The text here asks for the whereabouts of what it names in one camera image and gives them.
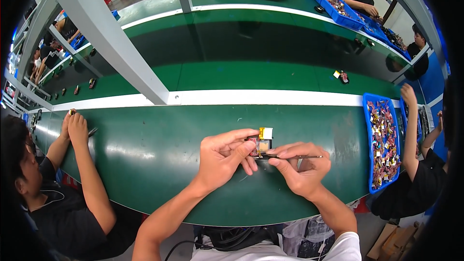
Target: floor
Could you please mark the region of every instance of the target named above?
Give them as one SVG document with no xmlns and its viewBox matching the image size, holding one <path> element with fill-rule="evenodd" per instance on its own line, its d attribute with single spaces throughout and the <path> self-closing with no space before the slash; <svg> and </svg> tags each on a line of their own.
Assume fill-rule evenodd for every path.
<svg viewBox="0 0 464 261">
<path fill-rule="evenodd" d="M 374 216 L 371 213 L 355 214 L 358 221 L 358 235 L 360 239 L 361 256 L 363 260 L 368 261 L 370 258 L 366 257 L 367 253 L 374 245 L 375 241 L 382 232 L 386 221 Z M 172 234 L 168 239 L 161 243 L 161 260 L 166 258 L 171 248 L 180 241 L 193 240 L 193 228 L 190 224 L 182 223 L 177 231 Z M 132 251 L 134 245 L 130 246 L 127 251 L 112 259 L 105 261 L 130 261 L 132 258 Z M 182 244 L 171 254 L 169 261 L 189 261 L 192 257 L 193 246 L 191 244 Z"/>
</svg>

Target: cable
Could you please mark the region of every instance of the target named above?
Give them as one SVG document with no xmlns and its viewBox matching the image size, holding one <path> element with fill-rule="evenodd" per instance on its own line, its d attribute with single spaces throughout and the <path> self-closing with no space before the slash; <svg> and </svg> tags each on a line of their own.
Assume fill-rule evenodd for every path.
<svg viewBox="0 0 464 261">
<path fill-rule="evenodd" d="M 182 242 L 179 242 L 176 245 L 174 245 L 174 247 L 171 249 L 171 251 L 169 253 L 167 253 L 167 256 L 164 259 L 164 261 L 167 261 L 169 259 L 169 257 L 171 256 L 172 252 L 174 252 L 174 250 L 177 248 L 177 246 L 179 246 L 179 245 L 181 245 L 183 243 L 191 243 L 191 244 L 200 245 L 201 247 L 206 247 L 206 248 L 210 248 L 210 249 L 216 249 L 216 250 L 220 250 L 220 251 L 227 251 L 227 250 L 224 250 L 223 248 L 218 248 L 218 247 L 214 247 L 214 246 L 208 246 L 208 245 L 204 245 L 204 244 L 197 243 L 197 242 L 194 242 L 194 241 L 182 241 Z"/>
</svg>

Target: white edge strip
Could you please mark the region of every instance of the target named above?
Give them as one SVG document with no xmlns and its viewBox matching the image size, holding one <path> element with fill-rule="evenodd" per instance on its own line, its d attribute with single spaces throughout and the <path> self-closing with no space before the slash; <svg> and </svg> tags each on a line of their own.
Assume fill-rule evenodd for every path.
<svg viewBox="0 0 464 261">
<path fill-rule="evenodd" d="M 257 94 L 266 95 L 266 97 L 263 99 L 253 97 L 253 95 Z M 392 101 L 394 107 L 399 108 L 399 102 L 397 100 Z M 169 92 L 167 106 L 194 105 L 312 105 L 362 107 L 363 96 L 288 90 L 200 90 Z M 144 95 L 134 94 L 57 104 L 53 106 L 53 111 L 65 111 L 71 108 L 84 110 L 149 106 L 162 105 L 153 105 Z M 38 110 L 39 109 L 32 110 L 31 113 L 35 113 Z"/>
<path fill-rule="evenodd" d="M 329 22 L 329 23 L 341 26 L 341 25 L 337 24 L 335 21 L 333 21 L 333 19 L 330 18 L 330 17 L 325 17 L 325 16 L 322 16 L 322 15 L 319 15 L 319 14 L 315 14 L 315 13 L 311 13 L 311 12 L 307 12 L 307 11 L 303 11 L 303 10 L 299 10 L 299 9 L 293 9 L 293 8 L 287 8 L 287 7 L 281 7 L 281 6 L 274 6 L 274 5 L 231 3 L 231 4 L 201 5 L 201 6 L 192 7 L 192 10 L 195 10 L 195 11 L 218 10 L 218 9 L 258 9 L 258 10 L 280 11 L 280 12 L 286 12 L 286 13 L 291 13 L 291 14 L 303 15 L 303 16 L 315 18 L 315 19 L 318 19 L 318 20 L 322 20 L 322 21 L 325 21 L 325 22 Z M 151 20 L 155 20 L 155 19 L 159 19 L 159 18 L 162 18 L 162 17 L 171 16 L 171 15 L 175 15 L 175 14 L 179 14 L 179 13 L 182 13 L 182 9 L 176 9 L 176 10 L 171 10 L 171 11 L 167 11 L 167 12 L 160 13 L 160 14 L 155 14 L 155 15 L 148 16 L 146 18 L 139 19 L 139 20 L 136 20 L 134 22 L 125 24 L 121 28 L 122 29 L 127 29 L 129 27 L 136 26 L 136 25 L 144 23 L 144 22 L 148 22 L 148 21 L 151 21 Z M 391 52 L 393 52 L 396 55 L 400 56 L 407 63 L 410 63 L 410 61 L 408 61 L 403 55 L 401 55 L 395 49 L 392 49 L 391 47 L 389 47 L 387 44 L 383 43 L 382 41 L 380 41 L 380 40 L 378 40 L 378 39 L 376 39 L 374 37 L 371 37 L 370 35 L 368 35 L 367 33 L 363 32 L 361 30 L 354 30 L 354 29 L 350 29 L 350 30 L 352 30 L 354 32 L 357 32 L 360 35 L 363 35 L 363 36 L 369 38 L 371 41 L 376 42 L 377 44 L 380 44 L 380 45 L 384 46 L 385 48 L 387 48 Z"/>
<path fill-rule="evenodd" d="M 433 107 L 435 106 L 438 102 L 442 101 L 443 100 L 443 93 L 441 95 L 439 95 L 438 97 L 436 97 L 435 99 L 433 99 L 430 103 L 428 103 L 427 105 L 430 106 L 430 107 Z"/>
<path fill-rule="evenodd" d="M 81 46 L 79 49 L 76 50 L 76 54 L 78 54 L 80 51 L 84 50 L 85 48 L 91 46 L 91 43 L 86 43 L 84 44 L 83 46 Z M 48 71 L 48 73 L 45 74 L 45 76 L 43 76 L 38 82 L 41 83 L 43 82 L 43 80 L 45 80 L 45 78 L 47 78 L 48 75 L 50 75 L 56 68 L 58 68 L 60 65 L 64 64 L 65 61 L 67 61 L 68 59 L 70 59 L 73 55 L 68 55 L 66 58 L 64 58 L 63 60 L 61 60 L 61 62 L 59 62 L 58 64 L 56 64 L 55 67 L 53 67 L 53 69 L 51 69 L 50 71 Z"/>
</svg>

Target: blue wall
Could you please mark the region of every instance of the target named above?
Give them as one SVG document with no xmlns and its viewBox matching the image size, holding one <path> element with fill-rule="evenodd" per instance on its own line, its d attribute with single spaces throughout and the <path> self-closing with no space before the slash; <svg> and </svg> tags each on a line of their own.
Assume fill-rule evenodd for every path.
<svg viewBox="0 0 464 261">
<path fill-rule="evenodd" d="M 444 80 L 441 67 L 438 64 L 437 55 L 433 52 L 429 56 L 429 68 L 427 72 L 419 78 L 422 92 L 426 103 L 430 103 L 443 93 Z"/>
</svg>

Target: blue bin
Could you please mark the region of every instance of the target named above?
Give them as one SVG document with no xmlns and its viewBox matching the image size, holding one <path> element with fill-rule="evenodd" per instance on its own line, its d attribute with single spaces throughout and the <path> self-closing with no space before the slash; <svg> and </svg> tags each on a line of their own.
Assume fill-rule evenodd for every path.
<svg viewBox="0 0 464 261">
<path fill-rule="evenodd" d="M 391 185 L 394 183 L 399 176 L 399 169 L 396 171 L 396 175 L 391 179 L 391 182 L 388 183 L 383 183 L 382 186 L 378 189 L 373 189 L 372 185 L 372 178 L 373 178 L 373 173 L 374 173 L 374 149 L 372 148 L 372 123 L 370 120 L 371 113 L 368 111 L 368 101 L 373 102 L 375 105 L 377 101 L 385 101 L 388 105 L 388 108 L 391 111 L 391 116 L 393 118 L 393 125 L 395 126 L 396 130 L 396 139 L 395 139 L 395 144 L 396 144 L 396 154 L 400 155 L 399 151 L 399 130 L 398 130 L 398 121 L 396 119 L 396 113 L 395 113 L 395 107 L 393 106 L 393 102 L 391 101 L 390 98 L 387 97 L 382 97 L 379 95 L 374 95 L 374 94 L 369 94 L 369 93 L 364 93 L 362 96 L 362 106 L 364 109 L 364 116 L 366 116 L 366 126 L 368 129 L 368 145 L 369 145 L 369 159 L 370 159 L 370 164 L 369 164 L 369 192 L 371 194 L 374 194 L 378 192 L 381 189 L 386 188 L 387 186 Z M 386 153 L 388 152 L 388 149 L 385 149 L 384 154 L 382 156 L 385 156 Z"/>
<path fill-rule="evenodd" d="M 403 126 L 405 128 L 405 133 L 407 129 L 407 117 L 406 117 L 406 103 L 403 100 L 403 97 L 399 99 L 399 107 L 401 109 L 401 118 L 403 119 Z M 417 117 L 417 129 L 419 133 L 417 134 L 417 142 L 422 138 L 422 125 L 421 125 L 421 118 Z"/>
<path fill-rule="evenodd" d="M 364 22 L 356 15 L 355 11 L 348 6 L 348 4 L 344 3 L 345 11 L 349 14 L 352 18 L 348 16 L 344 16 L 338 13 L 338 11 L 330 4 L 327 0 L 316 0 L 325 11 L 327 11 L 328 15 L 335 21 L 337 24 L 345 26 L 350 29 L 360 30 L 365 24 Z"/>
<path fill-rule="evenodd" d="M 362 27 L 362 29 L 368 34 L 370 35 L 371 37 L 374 37 L 386 44 L 390 44 L 391 42 L 388 40 L 388 38 L 386 37 L 385 33 L 382 32 L 382 30 L 380 29 L 379 27 L 379 24 L 376 23 L 375 21 L 373 21 L 370 17 L 368 17 L 367 15 L 364 15 L 364 14 L 361 14 L 361 13 L 358 13 L 359 16 L 361 16 L 365 21 L 366 21 L 366 25 Z"/>
</svg>

